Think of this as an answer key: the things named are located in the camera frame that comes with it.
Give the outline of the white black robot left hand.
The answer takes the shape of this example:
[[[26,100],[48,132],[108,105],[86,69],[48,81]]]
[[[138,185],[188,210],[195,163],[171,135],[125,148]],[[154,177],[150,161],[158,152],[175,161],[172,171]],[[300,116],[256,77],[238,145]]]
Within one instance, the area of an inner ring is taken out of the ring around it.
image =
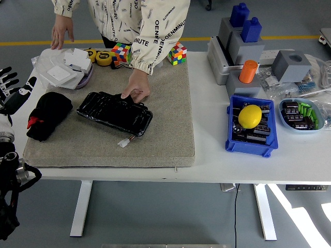
[[[13,135],[11,115],[28,100],[37,82],[33,76],[20,87],[17,76],[18,73],[13,72],[12,67],[1,69],[1,134]]]

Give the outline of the person's left hand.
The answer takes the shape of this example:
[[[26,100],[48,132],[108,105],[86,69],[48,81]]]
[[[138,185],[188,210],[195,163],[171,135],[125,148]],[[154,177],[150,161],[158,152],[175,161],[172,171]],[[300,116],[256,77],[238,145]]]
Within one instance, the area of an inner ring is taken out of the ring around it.
[[[145,97],[149,96],[150,87],[148,74],[139,69],[133,69],[129,77],[128,85],[121,94],[121,98],[125,99],[131,96],[135,103],[141,102]]]

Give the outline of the person's right hand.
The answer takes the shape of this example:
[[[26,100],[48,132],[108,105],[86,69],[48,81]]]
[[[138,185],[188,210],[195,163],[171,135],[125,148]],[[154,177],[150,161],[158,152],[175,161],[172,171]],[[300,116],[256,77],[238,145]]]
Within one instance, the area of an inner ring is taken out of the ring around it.
[[[65,34],[68,34],[69,40],[74,42],[72,18],[56,14],[55,23],[52,28],[51,49],[62,49],[65,41]]]

